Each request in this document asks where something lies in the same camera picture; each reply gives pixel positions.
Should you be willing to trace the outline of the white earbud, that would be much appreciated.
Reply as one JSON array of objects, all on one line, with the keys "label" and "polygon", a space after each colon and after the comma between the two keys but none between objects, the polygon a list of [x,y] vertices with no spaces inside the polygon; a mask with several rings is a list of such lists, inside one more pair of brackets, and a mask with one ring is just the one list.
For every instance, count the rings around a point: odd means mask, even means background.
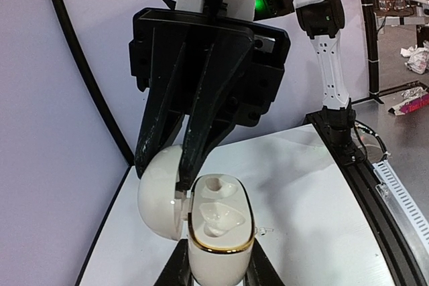
[{"label": "white earbud", "polygon": [[255,235],[265,236],[266,234],[268,234],[270,232],[273,232],[273,231],[274,231],[273,228],[268,228],[268,227],[260,226],[260,227],[256,227],[255,228]]}]

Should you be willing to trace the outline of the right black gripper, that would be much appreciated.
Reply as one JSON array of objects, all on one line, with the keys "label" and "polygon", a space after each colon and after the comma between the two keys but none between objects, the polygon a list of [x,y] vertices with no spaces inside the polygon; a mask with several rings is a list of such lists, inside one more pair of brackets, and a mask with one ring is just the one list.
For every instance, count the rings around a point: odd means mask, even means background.
[{"label": "right black gripper", "polygon": [[186,191],[214,147],[236,126],[256,126],[269,110],[290,38],[276,27],[151,7],[132,22],[131,73],[147,92],[137,177],[183,133],[176,189]]}]

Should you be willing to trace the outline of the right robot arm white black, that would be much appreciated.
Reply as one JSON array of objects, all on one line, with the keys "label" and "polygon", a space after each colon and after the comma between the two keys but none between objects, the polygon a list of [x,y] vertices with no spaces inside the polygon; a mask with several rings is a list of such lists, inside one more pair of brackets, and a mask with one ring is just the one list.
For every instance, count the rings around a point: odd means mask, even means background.
[{"label": "right robot arm white black", "polygon": [[266,19],[295,14],[322,72],[321,117],[328,143],[347,149],[356,114],[343,79],[341,0],[163,0],[133,16],[131,73],[147,92],[134,164],[151,160],[184,131],[179,191],[189,190],[208,154],[237,126],[258,124],[285,72],[290,38]]}]

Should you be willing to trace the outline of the white earbud charging case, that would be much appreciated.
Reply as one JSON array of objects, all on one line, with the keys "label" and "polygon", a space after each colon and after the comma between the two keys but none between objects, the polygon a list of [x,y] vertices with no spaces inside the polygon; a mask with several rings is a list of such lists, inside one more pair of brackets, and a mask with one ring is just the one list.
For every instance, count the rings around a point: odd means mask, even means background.
[{"label": "white earbud charging case", "polygon": [[202,175],[189,192],[179,191],[181,156],[181,146],[174,145],[149,162],[137,193],[140,216],[160,237],[179,240],[187,232],[190,270],[199,285],[238,285],[255,241],[247,191],[223,173]]}]

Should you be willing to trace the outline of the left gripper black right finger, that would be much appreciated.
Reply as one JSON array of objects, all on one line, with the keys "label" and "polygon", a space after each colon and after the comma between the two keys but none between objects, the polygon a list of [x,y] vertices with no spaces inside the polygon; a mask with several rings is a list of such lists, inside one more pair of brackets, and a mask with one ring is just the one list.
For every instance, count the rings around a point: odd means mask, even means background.
[{"label": "left gripper black right finger", "polygon": [[245,273],[246,286],[285,286],[262,246],[254,240],[248,268]]}]

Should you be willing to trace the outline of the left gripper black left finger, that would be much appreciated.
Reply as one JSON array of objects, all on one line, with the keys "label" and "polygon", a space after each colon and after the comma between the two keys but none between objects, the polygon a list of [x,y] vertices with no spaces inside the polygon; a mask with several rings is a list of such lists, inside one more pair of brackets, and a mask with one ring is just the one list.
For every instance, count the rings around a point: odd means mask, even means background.
[{"label": "left gripper black left finger", "polygon": [[180,239],[154,286],[191,286],[194,278],[188,259],[188,240]]}]

